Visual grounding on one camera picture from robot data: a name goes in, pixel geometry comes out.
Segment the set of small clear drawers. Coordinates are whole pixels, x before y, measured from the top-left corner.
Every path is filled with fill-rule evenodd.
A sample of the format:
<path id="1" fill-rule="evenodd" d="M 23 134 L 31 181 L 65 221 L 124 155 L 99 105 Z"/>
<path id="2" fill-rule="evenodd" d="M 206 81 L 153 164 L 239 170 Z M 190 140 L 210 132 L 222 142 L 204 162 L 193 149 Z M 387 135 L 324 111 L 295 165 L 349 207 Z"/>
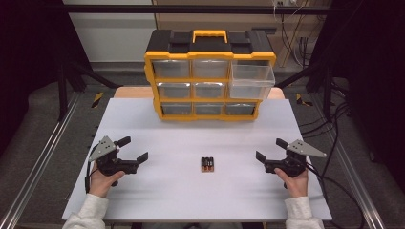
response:
<path id="1" fill-rule="evenodd" d="M 223 59 L 153 60 L 163 115 L 253 115 L 257 103 L 229 101 Z"/>

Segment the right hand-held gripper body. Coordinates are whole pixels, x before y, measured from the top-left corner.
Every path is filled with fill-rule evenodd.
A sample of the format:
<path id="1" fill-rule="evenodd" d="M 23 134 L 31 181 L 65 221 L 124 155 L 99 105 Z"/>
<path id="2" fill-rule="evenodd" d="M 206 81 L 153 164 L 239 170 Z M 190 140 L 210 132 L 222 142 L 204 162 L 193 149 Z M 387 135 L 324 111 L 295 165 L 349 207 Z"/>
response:
<path id="1" fill-rule="evenodd" d="M 281 160 L 266 159 L 264 163 L 267 173 L 275 173 L 275 169 L 283 170 L 289 177 L 297 177 L 306 170 L 307 157 L 326 157 L 327 154 L 307 144 L 303 140 L 297 139 L 288 144 L 286 157 Z"/>

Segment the wooden board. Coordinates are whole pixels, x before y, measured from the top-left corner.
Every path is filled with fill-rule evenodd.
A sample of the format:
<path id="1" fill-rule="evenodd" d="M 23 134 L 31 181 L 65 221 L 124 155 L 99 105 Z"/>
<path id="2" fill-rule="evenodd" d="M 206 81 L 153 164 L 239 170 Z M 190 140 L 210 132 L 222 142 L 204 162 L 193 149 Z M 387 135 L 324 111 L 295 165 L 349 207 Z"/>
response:
<path id="1" fill-rule="evenodd" d="M 153 98 L 151 87 L 119 87 L 117 88 L 114 98 Z M 284 99 L 285 95 L 279 88 L 272 88 L 267 97 L 268 99 Z"/>

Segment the person's right hand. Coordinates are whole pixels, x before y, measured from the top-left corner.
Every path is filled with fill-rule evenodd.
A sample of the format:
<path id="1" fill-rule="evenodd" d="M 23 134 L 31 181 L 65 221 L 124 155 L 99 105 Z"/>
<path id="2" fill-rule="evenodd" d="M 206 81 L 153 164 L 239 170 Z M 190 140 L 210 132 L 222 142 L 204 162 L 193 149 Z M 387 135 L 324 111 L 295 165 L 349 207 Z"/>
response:
<path id="1" fill-rule="evenodd" d="M 308 171 L 305 170 L 297 177 L 289 177 L 283 170 L 276 168 L 276 175 L 286 184 L 292 198 L 306 197 L 308 195 Z"/>

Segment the dark curtain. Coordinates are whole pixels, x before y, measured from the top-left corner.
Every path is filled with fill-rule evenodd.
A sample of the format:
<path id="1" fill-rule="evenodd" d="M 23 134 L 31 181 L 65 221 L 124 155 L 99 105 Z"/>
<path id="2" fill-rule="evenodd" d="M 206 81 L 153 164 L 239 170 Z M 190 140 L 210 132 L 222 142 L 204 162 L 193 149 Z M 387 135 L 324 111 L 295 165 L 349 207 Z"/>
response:
<path id="1" fill-rule="evenodd" d="M 57 80 L 60 66 L 90 61 L 63 0 L 0 0 L 0 156 L 28 110 L 29 95 Z"/>
<path id="2" fill-rule="evenodd" d="M 405 191 L 405 0 L 331 0 L 310 62 L 327 59 L 373 152 Z"/>

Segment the black metal stand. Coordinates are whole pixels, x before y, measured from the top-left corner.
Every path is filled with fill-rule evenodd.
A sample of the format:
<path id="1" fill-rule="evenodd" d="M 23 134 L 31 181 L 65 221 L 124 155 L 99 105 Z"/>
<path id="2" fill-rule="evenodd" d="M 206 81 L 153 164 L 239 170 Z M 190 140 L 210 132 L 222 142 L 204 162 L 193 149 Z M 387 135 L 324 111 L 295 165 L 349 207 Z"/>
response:
<path id="1" fill-rule="evenodd" d="M 286 86 L 305 76 L 309 78 L 306 85 L 308 93 L 319 93 L 320 89 L 323 89 L 322 114 L 327 121 L 331 121 L 332 70 L 327 64 L 322 64 L 320 62 L 313 63 L 299 73 L 276 83 L 275 86 L 284 89 Z"/>
<path id="2" fill-rule="evenodd" d="M 64 119 L 68 113 L 67 83 L 71 84 L 75 92 L 83 92 L 86 89 L 86 83 L 82 79 L 82 75 L 90 76 L 93 80 L 110 89 L 117 89 L 120 87 L 119 84 L 104 78 L 103 76 L 95 73 L 92 69 L 85 68 L 76 62 L 60 64 L 57 69 L 59 121 Z"/>

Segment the person's left hand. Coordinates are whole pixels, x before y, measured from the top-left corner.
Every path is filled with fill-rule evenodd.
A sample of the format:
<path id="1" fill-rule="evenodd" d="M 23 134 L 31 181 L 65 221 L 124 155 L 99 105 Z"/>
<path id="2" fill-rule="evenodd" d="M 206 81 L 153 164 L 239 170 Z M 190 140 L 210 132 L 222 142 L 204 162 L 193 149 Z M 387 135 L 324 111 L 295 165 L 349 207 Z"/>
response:
<path id="1" fill-rule="evenodd" d="M 124 175 L 125 173 L 123 171 L 118 171 L 111 176 L 104 176 L 98 170 L 97 164 L 94 163 L 90 175 L 89 193 L 100 198 L 106 198 L 113 183 L 119 181 Z"/>

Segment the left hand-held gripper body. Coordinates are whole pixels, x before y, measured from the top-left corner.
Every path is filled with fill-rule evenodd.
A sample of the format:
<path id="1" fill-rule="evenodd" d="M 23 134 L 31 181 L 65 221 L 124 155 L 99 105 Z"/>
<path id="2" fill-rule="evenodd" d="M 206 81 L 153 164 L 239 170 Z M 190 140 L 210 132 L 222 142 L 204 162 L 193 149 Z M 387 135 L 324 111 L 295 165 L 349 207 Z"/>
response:
<path id="1" fill-rule="evenodd" d="M 118 147 L 110 137 L 104 136 L 92 149 L 89 161 L 95 161 L 98 170 L 104 176 L 111 176 L 118 171 L 125 174 L 135 174 L 139 164 L 136 160 L 122 160 L 117 157 Z"/>

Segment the aluminium floor rail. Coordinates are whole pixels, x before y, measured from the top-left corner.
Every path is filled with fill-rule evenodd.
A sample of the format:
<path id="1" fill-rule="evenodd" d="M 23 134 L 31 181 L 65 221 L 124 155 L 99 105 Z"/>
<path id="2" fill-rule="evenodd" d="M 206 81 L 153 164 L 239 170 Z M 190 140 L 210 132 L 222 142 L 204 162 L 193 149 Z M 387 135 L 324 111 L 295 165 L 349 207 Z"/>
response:
<path id="1" fill-rule="evenodd" d="M 73 93 L 72 98 L 68 103 L 67 112 L 64 114 L 63 118 L 56 123 L 52 134 L 48 138 L 44 148 L 41 151 L 41 154 L 33 165 L 33 168 L 26 178 L 22 188 L 18 192 L 18 195 L 14 199 L 6 215 L 4 215 L 0 220 L 0 229 L 14 229 L 16 226 L 32 196 L 33 191 L 35 190 L 51 157 L 53 156 L 55 148 L 63 136 L 80 98 L 80 93 Z"/>
<path id="2" fill-rule="evenodd" d="M 339 139 L 335 140 L 335 154 L 369 228 L 386 229 L 381 216 L 373 204 L 369 192 L 367 191 L 363 181 L 360 178 L 360 175 L 354 168 L 347 151 Z"/>

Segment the large clear plastic drawer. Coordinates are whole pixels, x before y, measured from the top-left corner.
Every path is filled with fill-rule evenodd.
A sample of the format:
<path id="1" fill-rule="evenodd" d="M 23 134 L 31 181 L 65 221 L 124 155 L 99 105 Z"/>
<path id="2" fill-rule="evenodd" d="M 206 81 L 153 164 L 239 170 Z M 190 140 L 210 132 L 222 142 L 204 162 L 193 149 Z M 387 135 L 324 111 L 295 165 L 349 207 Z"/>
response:
<path id="1" fill-rule="evenodd" d="M 264 99 L 275 85 L 268 60 L 235 60 L 231 64 L 228 89 L 231 98 Z"/>

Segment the yellow and black organizer cabinet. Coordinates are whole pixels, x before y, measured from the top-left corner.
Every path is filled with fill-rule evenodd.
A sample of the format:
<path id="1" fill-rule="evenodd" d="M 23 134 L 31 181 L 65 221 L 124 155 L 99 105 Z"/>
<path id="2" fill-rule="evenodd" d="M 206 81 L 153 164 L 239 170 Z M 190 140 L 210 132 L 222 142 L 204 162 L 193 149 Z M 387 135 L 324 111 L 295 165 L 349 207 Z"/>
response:
<path id="1" fill-rule="evenodd" d="M 144 55 L 144 70 L 154 95 L 153 104 L 158 117 L 162 120 L 191 121 L 191 120 L 223 120 L 245 121 L 254 120 L 259 114 L 259 107 L 264 99 L 231 98 L 229 101 L 247 101 L 257 103 L 253 115 L 163 115 L 155 82 L 153 60 L 195 60 L 223 59 L 230 64 L 228 79 L 231 74 L 231 64 L 235 60 L 268 60 L 273 67 L 276 54 L 263 31 L 171 31 L 155 30 L 152 32 Z"/>

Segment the white wall panel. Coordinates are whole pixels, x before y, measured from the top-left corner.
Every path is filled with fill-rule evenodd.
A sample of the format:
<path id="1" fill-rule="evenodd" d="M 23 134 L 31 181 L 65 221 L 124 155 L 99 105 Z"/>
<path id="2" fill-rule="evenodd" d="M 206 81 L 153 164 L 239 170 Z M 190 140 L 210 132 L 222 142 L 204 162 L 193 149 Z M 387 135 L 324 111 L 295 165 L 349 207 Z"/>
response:
<path id="1" fill-rule="evenodd" d="M 141 62 L 156 28 L 153 13 L 70 13 L 91 62 Z"/>

